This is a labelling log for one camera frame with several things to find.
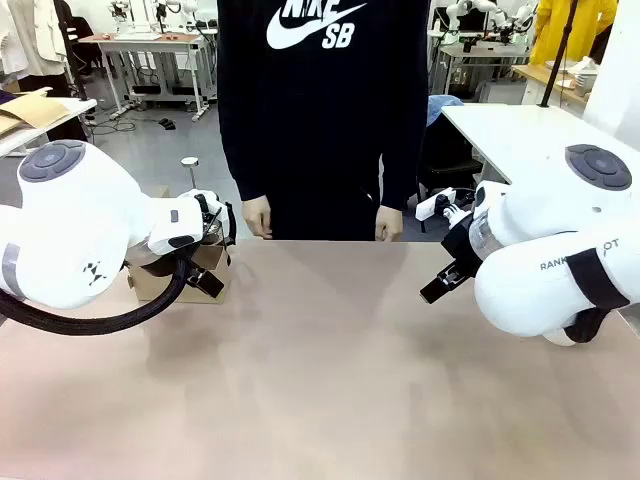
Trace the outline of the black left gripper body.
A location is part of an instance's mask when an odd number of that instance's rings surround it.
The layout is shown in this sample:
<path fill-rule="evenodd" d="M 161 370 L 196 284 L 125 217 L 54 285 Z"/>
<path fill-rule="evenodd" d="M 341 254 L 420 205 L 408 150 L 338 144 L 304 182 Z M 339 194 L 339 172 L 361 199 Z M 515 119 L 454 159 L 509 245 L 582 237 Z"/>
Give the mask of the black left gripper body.
<path fill-rule="evenodd" d="M 188 262 L 181 250 L 158 254 L 152 252 L 148 246 L 133 246 L 127 249 L 127 268 L 130 273 L 145 271 L 153 277 L 185 278 Z"/>

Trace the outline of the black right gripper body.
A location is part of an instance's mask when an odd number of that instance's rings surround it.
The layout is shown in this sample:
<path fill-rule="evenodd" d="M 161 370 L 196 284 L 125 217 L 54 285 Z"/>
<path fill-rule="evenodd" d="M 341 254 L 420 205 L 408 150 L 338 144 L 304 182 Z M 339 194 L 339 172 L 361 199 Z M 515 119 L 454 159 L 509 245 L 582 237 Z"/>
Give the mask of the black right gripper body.
<path fill-rule="evenodd" d="M 441 242 L 443 248 L 453 259 L 449 266 L 458 274 L 476 274 L 482 264 L 482 260 L 474 251 L 470 241 L 472 222 L 473 214 L 468 213 L 450 228 L 449 233 Z"/>

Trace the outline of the person's left hand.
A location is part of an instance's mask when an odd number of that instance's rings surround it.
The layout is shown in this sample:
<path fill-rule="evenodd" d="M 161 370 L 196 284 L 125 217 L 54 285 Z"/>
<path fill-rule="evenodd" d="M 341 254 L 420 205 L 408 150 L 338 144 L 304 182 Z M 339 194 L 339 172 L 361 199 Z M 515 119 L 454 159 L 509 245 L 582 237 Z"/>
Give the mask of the person's left hand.
<path fill-rule="evenodd" d="M 375 240 L 395 242 L 403 233 L 403 213 L 400 210 L 381 205 L 376 214 Z"/>

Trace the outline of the person's right hand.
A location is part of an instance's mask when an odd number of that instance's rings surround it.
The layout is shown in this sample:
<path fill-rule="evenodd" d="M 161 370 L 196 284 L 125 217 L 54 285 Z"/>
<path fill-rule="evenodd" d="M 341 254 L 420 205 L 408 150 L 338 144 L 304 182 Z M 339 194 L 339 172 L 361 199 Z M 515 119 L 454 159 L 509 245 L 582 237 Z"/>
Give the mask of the person's right hand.
<path fill-rule="evenodd" d="M 243 218 L 250 232 L 264 240 L 273 238 L 271 207 L 265 195 L 242 202 Z"/>

